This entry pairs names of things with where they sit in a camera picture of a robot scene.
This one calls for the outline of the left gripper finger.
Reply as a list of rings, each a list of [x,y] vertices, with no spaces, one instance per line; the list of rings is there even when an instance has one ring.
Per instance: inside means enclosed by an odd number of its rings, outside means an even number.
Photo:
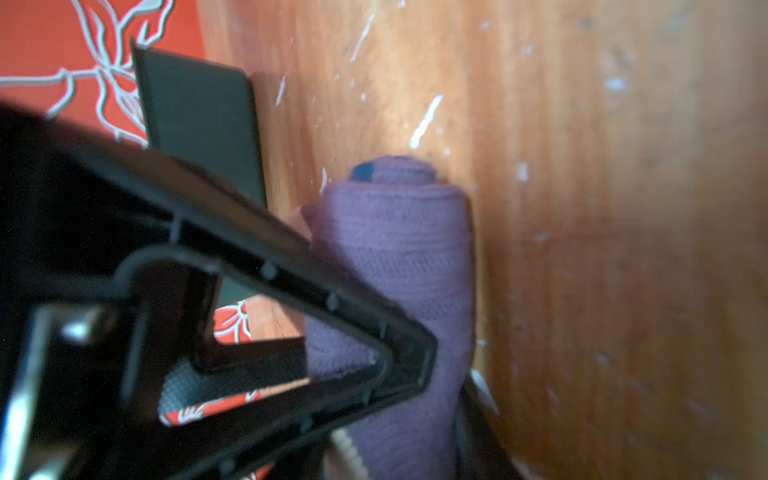
[[[462,386],[454,431],[458,479],[522,479],[487,422],[477,388],[471,380],[466,380]]]

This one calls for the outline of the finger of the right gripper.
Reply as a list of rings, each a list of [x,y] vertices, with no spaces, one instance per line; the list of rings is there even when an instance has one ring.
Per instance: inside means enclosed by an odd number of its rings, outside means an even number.
[[[313,468],[331,431],[424,392],[435,337],[392,303],[315,256],[306,240],[196,166],[119,146],[113,182],[158,212],[166,241],[140,246],[114,279],[140,299],[126,367],[128,405],[159,404],[174,365],[190,361],[224,397],[277,384],[304,354],[298,340],[226,346],[206,323],[223,277],[355,339],[373,360],[179,427],[126,426],[124,452],[152,479],[237,479],[274,463]]]

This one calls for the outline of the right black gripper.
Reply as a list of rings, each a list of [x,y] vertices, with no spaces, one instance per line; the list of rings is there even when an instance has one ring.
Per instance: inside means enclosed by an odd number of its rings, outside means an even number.
[[[214,278],[170,216],[96,167],[139,152],[1,109],[1,475],[212,479],[214,449],[160,411]]]

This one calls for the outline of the green compartment tray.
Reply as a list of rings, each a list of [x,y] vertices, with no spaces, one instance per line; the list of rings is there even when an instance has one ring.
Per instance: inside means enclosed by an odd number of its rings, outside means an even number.
[[[240,70],[132,47],[149,145],[186,165],[271,232],[253,90]]]

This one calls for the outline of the purple striped sock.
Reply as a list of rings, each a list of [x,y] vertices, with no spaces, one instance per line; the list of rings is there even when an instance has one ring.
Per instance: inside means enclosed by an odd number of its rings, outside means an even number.
[[[473,238],[465,194],[429,164],[357,165],[302,210],[312,250],[437,338],[428,388],[331,434],[328,479],[452,479],[454,421],[474,349]]]

